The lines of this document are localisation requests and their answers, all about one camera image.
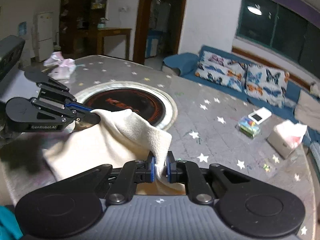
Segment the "doorway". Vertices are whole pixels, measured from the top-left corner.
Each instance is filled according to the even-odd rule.
[[[178,53],[186,0],[139,0],[133,61],[161,70]]]

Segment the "ceiling light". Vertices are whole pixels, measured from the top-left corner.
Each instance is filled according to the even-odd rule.
[[[262,12],[260,11],[260,6],[256,5],[255,7],[253,6],[248,6],[248,10],[256,15],[262,15]]]

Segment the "brown wooden door frame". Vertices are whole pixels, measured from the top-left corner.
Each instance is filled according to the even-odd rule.
[[[173,49],[174,54],[177,54],[179,49],[186,1],[187,0],[182,0],[182,3],[181,3],[179,27],[176,35],[175,46]],[[137,24],[136,24],[136,32],[135,32],[134,48],[133,48],[133,62],[136,62],[139,64],[144,64],[144,60],[145,60],[145,50],[146,50],[148,28],[149,28],[149,17],[150,17],[150,5],[151,5],[151,0],[139,0],[138,16],[137,16]]]

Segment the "table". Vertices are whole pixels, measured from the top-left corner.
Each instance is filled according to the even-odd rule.
[[[76,40],[79,38],[90,38],[94,41],[96,40],[96,54],[103,55],[104,51],[104,37],[116,36],[116,35],[125,35],[126,36],[126,44],[125,44],[125,59],[129,60],[129,52],[130,52],[130,36],[131,29],[130,28],[101,28],[94,30],[77,30],[73,39],[73,48],[75,51],[76,48]]]
[[[294,193],[306,208],[302,227],[307,228],[307,234],[301,235],[299,231],[298,236],[302,240],[314,240],[315,193],[305,152],[299,146],[287,160],[283,160],[266,141],[272,128],[283,121],[280,117],[272,115],[267,119],[260,134],[252,140],[235,128],[241,117],[256,109],[249,103],[199,83],[121,59],[88,56],[77,59],[76,65],[80,64],[85,66],[77,68],[70,80],[62,81],[70,87],[72,94],[111,80],[140,82],[168,93],[178,107],[177,120],[168,130],[172,135],[169,150],[175,158],[196,162],[203,168],[208,168],[210,163],[220,163]],[[23,134],[0,150],[14,203],[28,192],[55,181],[42,160],[43,141],[53,144],[52,138],[48,133]],[[199,158],[201,154],[207,157],[207,163]],[[238,160],[244,162],[244,169],[237,166]],[[263,168],[265,164],[270,166],[268,172]]]

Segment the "window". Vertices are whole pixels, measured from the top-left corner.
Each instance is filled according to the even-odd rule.
[[[299,63],[320,78],[320,30],[271,0],[243,0],[237,35]]]

